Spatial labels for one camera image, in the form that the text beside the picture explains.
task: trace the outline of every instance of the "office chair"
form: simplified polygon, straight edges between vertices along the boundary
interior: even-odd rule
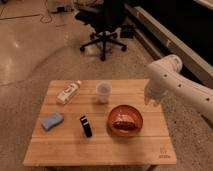
[[[124,1],[125,0],[104,0],[102,5],[79,8],[80,12],[75,18],[83,21],[85,25],[90,24],[95,30],[95,33],[90,35],[92,41],[82,45],[80,51],[84,52],[86,46],[102,42],[102,55],[100,59],[105,61],[107,42],[121,46],[122,51],[127,50],[125,44],[115,40],[117,38],[115,30],[120,27],[125,20]]]
[[[6,4],[6,3],[7,3],[7,0],[1,0],[1,2],[2,2],[3,4]]]

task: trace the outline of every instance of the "plastic cup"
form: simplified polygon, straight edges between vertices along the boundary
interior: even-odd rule
[[[111,94],[112,86],[108,82],[101,82],[96,86],[96,93],[98,94],[101,103],[108,103]]]

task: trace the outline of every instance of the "bowl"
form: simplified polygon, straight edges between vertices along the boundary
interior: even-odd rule
[[[109,113],[107,124],[116,135],[132,137],[142,129],[143,118],[136,108],[119,105]]]

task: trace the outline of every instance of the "concrete floor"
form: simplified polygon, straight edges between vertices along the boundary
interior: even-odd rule
[[[1,18],[44,14],[44,0],[11,0]],[[144,65],[149,53],[136,40],[123,53],[109,46],[107,60],[98,59],[99,48],[91,46],[85,54],[79,47],[92,29],[74,19],[74,13],[52,15],[42,24],[41,16],[0,20],[0,171],[40,171],[27,168],[22,161],[47,86],[54,79],[134,79],[147,78]],[[156,171],[212,171],[212,130],[194,108],[170,93],[163,109],[178,163],[159,166]],[[132,171],[142,166],[71,167],[65,170]]]

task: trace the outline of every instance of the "chair wheel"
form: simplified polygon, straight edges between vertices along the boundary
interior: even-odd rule
[[[94,39],[95,39],[95,34],[94,34],[94,33],[90,34],[90,39],[91,39],[91,40],[94,40]]]
[[[121,48],[121,50],[122,50],[123,52],[125,52],[125,51],[127,50],[127,46],[123,46],[123,47]]]
[[[106,57],[105,56],[101,56],[101,61],[105,61]]]
[[[113,37],[114,39],[117,39],[117,38],[118,38],[118,34],[114,34],[112,37]]]
[[[80,51],[81,51],[81,52],[84,52],[84,51],[85,51],[85,47],[81,46],[81,47],[80,47]]]

